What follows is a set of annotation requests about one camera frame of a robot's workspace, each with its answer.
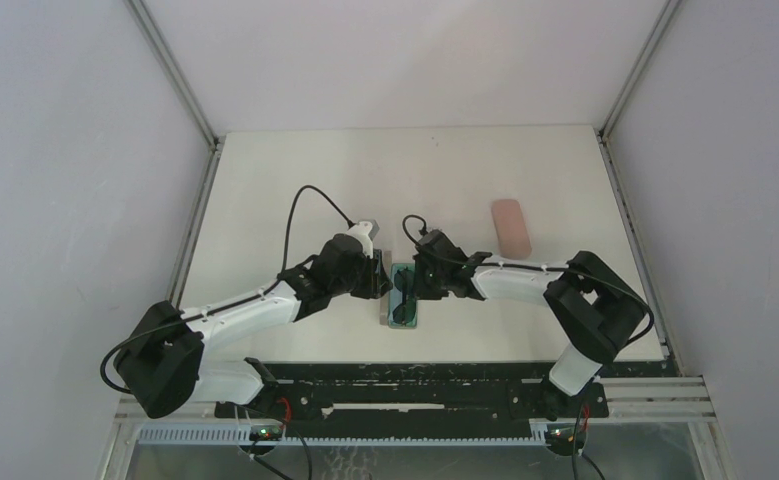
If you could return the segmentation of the black frame grey sunglasses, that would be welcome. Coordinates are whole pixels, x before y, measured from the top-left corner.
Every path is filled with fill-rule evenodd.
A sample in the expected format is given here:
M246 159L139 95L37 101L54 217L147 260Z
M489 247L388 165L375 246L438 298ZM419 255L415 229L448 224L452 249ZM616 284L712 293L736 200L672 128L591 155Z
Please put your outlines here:
M394 286L399 292L399 300L392 311L393 322L408 326L416 320L417 302L414 295L414 272L408 267L399 269L394 276Z

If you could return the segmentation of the grey marbled glasses case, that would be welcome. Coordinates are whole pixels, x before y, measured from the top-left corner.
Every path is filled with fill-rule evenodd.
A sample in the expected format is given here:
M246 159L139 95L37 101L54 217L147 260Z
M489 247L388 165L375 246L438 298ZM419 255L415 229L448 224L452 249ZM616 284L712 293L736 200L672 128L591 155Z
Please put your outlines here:
M387 268L390 290L380 300L380 324L394 329L417 327L415 267L411 263L393 263Z

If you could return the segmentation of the pink glasses case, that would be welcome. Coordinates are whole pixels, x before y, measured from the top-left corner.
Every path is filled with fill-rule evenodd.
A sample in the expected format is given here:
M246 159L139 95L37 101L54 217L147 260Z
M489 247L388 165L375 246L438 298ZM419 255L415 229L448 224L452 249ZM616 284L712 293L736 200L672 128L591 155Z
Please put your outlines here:
M498 199L491 204L491 215L502 257L526 260L532 244L520 203L515 199Z

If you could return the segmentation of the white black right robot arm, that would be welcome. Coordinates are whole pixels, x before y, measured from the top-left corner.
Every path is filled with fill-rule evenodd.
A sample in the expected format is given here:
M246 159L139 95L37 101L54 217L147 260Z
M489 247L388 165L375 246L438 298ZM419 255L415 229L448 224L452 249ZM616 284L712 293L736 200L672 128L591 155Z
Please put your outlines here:
M569 343L544 382L567 397L580 394L654 325L647 302L590 251L555 264L509 260L490 252L468 256L440 230L427 232L414 245L419 300L454 296L548 307Z

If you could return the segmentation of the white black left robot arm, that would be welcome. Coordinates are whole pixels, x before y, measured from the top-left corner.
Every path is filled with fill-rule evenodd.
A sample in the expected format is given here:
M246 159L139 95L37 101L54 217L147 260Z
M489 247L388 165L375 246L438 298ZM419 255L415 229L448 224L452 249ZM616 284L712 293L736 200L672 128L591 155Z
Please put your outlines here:
M383 297L391 283L373 244L375 229L369 220L355 223L318 254L282 271L266 289L184 311L158 302L107 358L151 419L169 416L186 403L248 404L271 388L270 372L257 359L220 361L217 351L321 312L338 296Z

